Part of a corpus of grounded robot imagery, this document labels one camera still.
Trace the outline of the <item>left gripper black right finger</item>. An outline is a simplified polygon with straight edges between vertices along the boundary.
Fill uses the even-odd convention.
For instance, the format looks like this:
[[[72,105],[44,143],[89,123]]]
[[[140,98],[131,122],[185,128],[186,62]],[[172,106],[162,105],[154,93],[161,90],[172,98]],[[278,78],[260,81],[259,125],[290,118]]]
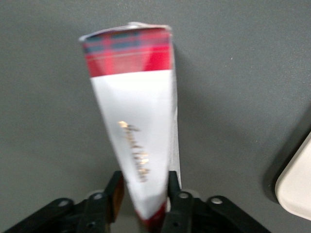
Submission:
[[[169,171],[168,196],[171,207],[165,215],[163,232],[190,233],[194,199],[192,194],[181,190],[176,171]]]

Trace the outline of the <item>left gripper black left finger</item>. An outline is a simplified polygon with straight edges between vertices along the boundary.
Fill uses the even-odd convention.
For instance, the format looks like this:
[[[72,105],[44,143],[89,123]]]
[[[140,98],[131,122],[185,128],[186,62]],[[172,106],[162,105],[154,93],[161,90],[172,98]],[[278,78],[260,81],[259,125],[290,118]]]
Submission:
[[[109,233],[117,219],[124,197],[124,178],[115,171],[103,192],[92,194],[80,219],[81,233]]]

